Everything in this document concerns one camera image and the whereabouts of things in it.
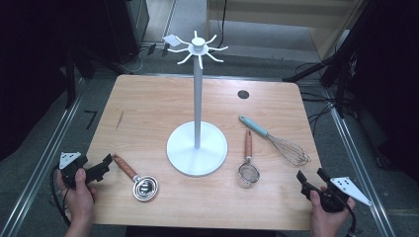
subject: whisk head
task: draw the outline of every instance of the whisk head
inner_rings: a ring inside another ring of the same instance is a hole
[[[288,140],[275,137],[269,133],[267,134],[267,137],[280,150],[284,157],[294,165],[302,166],[311,161],[308,154],[299,145]]]

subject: white round base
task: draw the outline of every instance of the white round base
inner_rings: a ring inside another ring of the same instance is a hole
[[[201,177],[218,169],[227,156],[227,140],[214,125],[201,121],[201,146],[195,148],[195,122],[176,128],[167,141],[167,156],[181,173]]]

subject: kitchen utensil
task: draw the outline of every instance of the kitchen utensil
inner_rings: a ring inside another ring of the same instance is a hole
[[[244,183],[242,187],[250,188],[259,180],[260,173],[259,170],[252,165],[252,132],[250,130],[246,131],[245,139],[245,158],[246,162],[241,164],[238,168],[238,175],[240,176],[241,182]]]
[[[274,143],[274,145],[284,155],[284,157],[294,165],[301,166],[305,165],[307,162],[310,161],[310,157],[308,156],[308,154],[297,144],[269,134],[267,130],[265,130],[262,126],[258,125],[256,122],[254,122],[248,117],[240,116],[239,118],[248,127],[252,128],[260,135],[270,139],[272,143]]]
[[[132,167],[119,155],[112,156],[115,163],[135,182],[132,188],[135,198],[141,201],[152,199],[158,191],[157,181],[151,176],[139,177]]]

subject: white utensil stand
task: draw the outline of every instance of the white utensil stand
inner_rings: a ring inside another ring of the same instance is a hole
[[[213,57],[209,50],[225,50],[223,48],[208,47],[208,43],[215,40],[214,36],[206,42],[198,38],[197,32],[192,43],[176,39],[187,48],[180,50],[168,49],[172,52],[188,51],[189,55],[178,62],[182,64],[191,56],[194,57],[194,121],[186,122],[178,126],[167,141],[167,156],[172,165],[181,173],[201,177],[209,175],[218,169],[227,156],[227,140],[224,134],[215,125],[202,121],[202,96],[203,96],[203,60],[202,56],[207,55],[217,62],[223,60]]]

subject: metal strip on floor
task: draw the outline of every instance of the metal strip on floor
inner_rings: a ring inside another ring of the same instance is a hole
[[[38,162],[37,167],[34,169],[34,172],[29,178],[27,185],[20,194],[18,201],[16,202],[15,207],[13,208],[13,211],[10,214],[6,225],[4,226],[4,229],[0,233],[0,236],[17,236],[19,229],[37,195],[37,192],[40,189],[45,175],[49,174],[49,167],[52,163],[52,160],[54,159],[56,150],[60,145],[65,132],[67,131],[67,128],[74,118],[78,106],[80,105],[80,100],[82,98],[86,84],[87,83],[85,83],[84,79],[79,81],[78,88],[80,89],[76,100],[74,101],[73,105],[64,112],[58,126],[56,127],[51,139],[48,142],[48,145],[45,148],[45,151],[42,154],[40,161]]]
[[[324,93],[327,98],[333,98],[333,96],[331,96],[332,94],[327,89],[324,89]],[[346,125],[345,120],[340,118],[336,109],[332,110],[331,115],[335,121],[336,127],[338,128],[339,134],[342,137],[342,141],[348,152],[348,156],[351,160],[352,166],[354,167],[357,178],[360,180],[362,190],[364,194],[373,202],[373,206],[371,206],[371,212],[376,221],[379,233],[381,236],[395,236],[394,230],[385,212],[385,208],[381,203],[378,193],[374,188],[373,182],[371,181],[361,156],[358,153],[357,146],[352,139],[351,133],[348,126]]]

